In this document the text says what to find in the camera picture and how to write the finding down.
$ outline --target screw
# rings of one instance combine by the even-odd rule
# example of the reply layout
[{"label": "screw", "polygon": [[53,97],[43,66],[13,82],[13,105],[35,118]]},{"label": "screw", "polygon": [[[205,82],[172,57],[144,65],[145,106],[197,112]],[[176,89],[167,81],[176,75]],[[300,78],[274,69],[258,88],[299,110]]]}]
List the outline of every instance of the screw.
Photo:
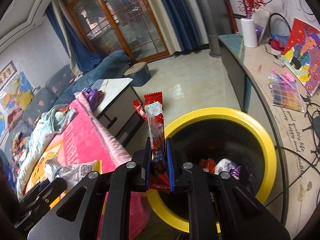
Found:
[{"label": "screw", "polygon": [[128,162],[126,165],[125,165],[128,169],[132,169],[134,168],[135,166],[137,166],[137,164],[135,162]]},{"label": "screw", "polygon": [[96,171],[91,171],[88,175],[89,179],[95,179],[98,177],[98,173]]},{"label": "screw", "polygon": [[193,167],[192,163],[184,163],[182,165],[185,169],[191,169]]},{"label": "screw", "polygon": [[230,178],[230,173],[226,172],[226,171],[223,171],[223,172],[220,173],[220,176],[223,179],[229,179]]}]

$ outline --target tiled floor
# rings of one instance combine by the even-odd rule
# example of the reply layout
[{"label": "tiled floor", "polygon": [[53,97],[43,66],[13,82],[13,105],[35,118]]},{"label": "tiled floor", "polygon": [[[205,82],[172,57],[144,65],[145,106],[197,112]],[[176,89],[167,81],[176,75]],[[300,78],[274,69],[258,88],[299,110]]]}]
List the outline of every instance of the tiled floor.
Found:
[{"label": "tiled floor", "polygon": [[[222,106],[240,110],[235,92],[221,60],[209,56],[209,50],[170,57],[148,64],[152,78],[142,87],[143,95],[162,91],[164,125],[191,111]],[[144,124],[126,149],[130,154],[144,148],[148,137]]]}]

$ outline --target drawer handle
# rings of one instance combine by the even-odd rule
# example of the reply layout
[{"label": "drawer handle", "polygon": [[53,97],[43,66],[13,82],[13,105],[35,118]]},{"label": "drawer handle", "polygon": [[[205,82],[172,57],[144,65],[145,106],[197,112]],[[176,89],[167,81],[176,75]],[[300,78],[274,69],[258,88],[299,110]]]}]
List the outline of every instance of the drawer handle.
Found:
[{"label": "drawer handle", "polygon": [[105,116],[105,118],[107,118],[107,120],[110,122],[109,124],[108,124],[108,126],[107,126],[107,129],[110,129],[113,125],[114,125],[114,123],[118,120],[118,118],[117,117],[115,117],[114,119],[110,119],[106,114],[103,114],[104,116]]}]

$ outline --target red canvas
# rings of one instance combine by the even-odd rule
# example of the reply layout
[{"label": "red canvas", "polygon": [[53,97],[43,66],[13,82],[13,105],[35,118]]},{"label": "red canvas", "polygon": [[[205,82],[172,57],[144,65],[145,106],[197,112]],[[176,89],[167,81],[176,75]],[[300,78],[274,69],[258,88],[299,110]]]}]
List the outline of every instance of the red canvas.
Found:
[{"label": "red canvas", "polygon": [[320,32],[294,19],[281,60],[313,95],[320,84]]}]

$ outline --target blue sofa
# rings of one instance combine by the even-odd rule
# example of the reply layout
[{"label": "blue sofa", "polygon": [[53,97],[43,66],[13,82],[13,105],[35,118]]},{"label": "blue sofa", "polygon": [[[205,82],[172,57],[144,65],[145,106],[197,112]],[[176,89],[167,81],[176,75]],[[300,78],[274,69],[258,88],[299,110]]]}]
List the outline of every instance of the blue sofa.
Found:
[{"label": "blue sofa", "polygon": [[39,115],[49,111],[58,104],[70,104],[74,99],[74,93],[82,91],[85,87],[93,85],[98,79],[121,78],[129,69],[130,58],[123,50],[118,50],[102,60],[93,70],[87,72],[82,78],[73,84],[69,84],[74,77],[69,65],[65,65],[57,73],[52,75],[34,96],[29,106],[25,109],[22,119],[9,133],[4,146],[4,153],[10,164],[12,153],[12,139],[18,132],[30,135],[34,129],[34,122]]}]

